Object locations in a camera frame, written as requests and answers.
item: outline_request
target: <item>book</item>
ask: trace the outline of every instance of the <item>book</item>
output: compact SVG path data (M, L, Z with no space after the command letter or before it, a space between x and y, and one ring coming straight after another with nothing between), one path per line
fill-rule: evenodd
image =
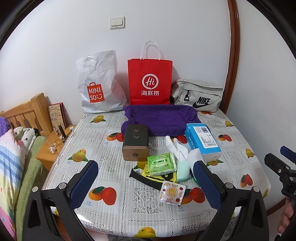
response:
M66 129L63 103L51 104L48 107L48 113L53 128L59 129L58 125L62 125L63 129Z

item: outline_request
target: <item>wooden bedside table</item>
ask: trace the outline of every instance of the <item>wooden bedside table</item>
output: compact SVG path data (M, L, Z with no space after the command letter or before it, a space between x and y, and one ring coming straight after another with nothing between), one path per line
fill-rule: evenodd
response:
M68 126L67 129L64 130L65 134L68 135L70 134L70 127L73 126L75 128L76 125L70 125ZM54 131L52 131L52 133L50 133L50 135L52 135L54 137L54 140L59 140L60 143L57 145L56 147L56 152L54 154L52 154L49 150L49 146L47 145L46 141L43 143L42 147L40 148L38 154L36 155L36 159L38 159L42 165L47 169L50 170L50 168L52 167L53 163L55 162L59 152L61 151L61 149L64 146L64 143L58 139L57 135L54 133Z

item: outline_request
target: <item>green bed sheet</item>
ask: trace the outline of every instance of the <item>green bed sheet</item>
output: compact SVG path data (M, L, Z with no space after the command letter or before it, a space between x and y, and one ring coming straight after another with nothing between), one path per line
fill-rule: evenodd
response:
M22 240L22 229L30 191L34 186L42 188L48 175L48 170L35 158L46 137L38 136L25 161L20 193L15 206L15 227L17 241Z

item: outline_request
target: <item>finger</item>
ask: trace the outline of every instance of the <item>finger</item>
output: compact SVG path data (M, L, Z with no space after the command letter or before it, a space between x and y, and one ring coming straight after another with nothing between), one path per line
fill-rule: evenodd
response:
M284 226L284 228L287 228L289 223L290 223L290 220L287 218L287 216L282 214L282 216L281 216L281 225Z
M293 207L291 203L287 203L285 209L284 209L284 214L287 216L287 218L291 218L294 214Z
M279 226L278 226L278 232L280 233L280 234L283 234L283 232L285 232L285 228L282 226L282 225L280 225L279 224Z

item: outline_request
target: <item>blue tissue package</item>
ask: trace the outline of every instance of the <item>blue tissue package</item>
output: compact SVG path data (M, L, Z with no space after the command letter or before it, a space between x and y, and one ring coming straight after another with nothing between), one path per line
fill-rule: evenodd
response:
M221 149L206 124L187 124L185 136L191 149L200 149L204 162L215 161L221 155Z

